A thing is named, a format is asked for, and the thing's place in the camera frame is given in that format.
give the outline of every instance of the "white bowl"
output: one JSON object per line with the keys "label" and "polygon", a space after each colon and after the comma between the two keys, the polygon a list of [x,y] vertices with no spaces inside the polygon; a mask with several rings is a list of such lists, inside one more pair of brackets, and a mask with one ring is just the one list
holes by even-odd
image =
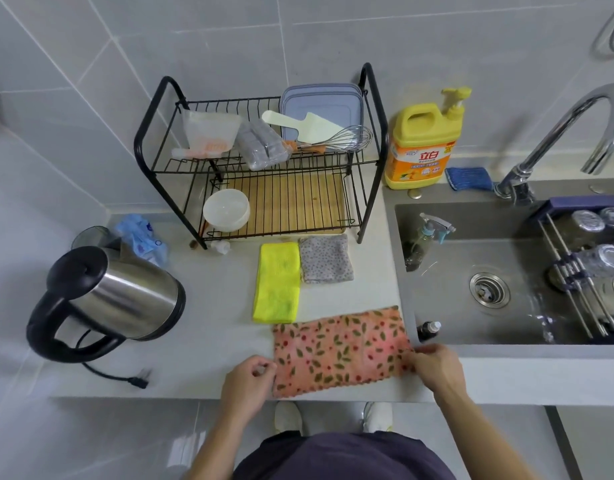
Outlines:
{"label": "white bowl", "polygon": [[202,208],[204,218],[216,230],[233,232],[249,220],[249,200],[240,190],[219,190],[207,199]]}

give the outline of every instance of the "sink drain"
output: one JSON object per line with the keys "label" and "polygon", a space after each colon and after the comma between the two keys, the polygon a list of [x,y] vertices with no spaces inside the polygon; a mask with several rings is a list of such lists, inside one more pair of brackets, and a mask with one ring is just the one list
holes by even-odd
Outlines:
{"label": "sink drain", "polygon": [[502,308],[509,303],[511,294],[507,284],[492,273],[477,273],[469,282],[471,296],[487,308]]}

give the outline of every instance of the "kettle lid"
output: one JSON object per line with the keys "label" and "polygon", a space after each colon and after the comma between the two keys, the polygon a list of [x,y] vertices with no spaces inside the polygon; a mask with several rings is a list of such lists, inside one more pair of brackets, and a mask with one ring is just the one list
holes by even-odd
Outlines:
{"label": "kettle lid", "polygon": [[72,249],[51,266],[47,291],[65,299],[79,298],[96,287],[108,265],[109,259],[102,248]]}

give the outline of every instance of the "blue sponge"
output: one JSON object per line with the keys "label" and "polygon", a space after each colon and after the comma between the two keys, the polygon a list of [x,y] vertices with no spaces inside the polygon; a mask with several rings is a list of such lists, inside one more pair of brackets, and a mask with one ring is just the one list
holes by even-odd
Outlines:
{"label": "blue sponge", "polygon": [[446,168],[447,181],[454,190],[480,189],[491,191],[494,184],[481,166],[475,168]]}

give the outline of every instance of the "kitchen sink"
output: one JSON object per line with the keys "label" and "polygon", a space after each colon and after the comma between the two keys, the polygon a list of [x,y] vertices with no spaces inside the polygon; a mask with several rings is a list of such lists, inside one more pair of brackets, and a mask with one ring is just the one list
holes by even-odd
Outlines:
{"label": "kitchen sink", "polygon": [[[449,185],[422,189],[412,200],[385,188],[391,242],[407,330],[442,324],[445,344],[584,344],[587,336],[566,295],[545,281],[553,258],[530,217],[551,196],[614,194],[614,179],[531,182],[536,201],[515,207],[483,191]],[[407,271],[407,243],[422,225],[420,213],[455,226],[431,245],[421,266]]]}

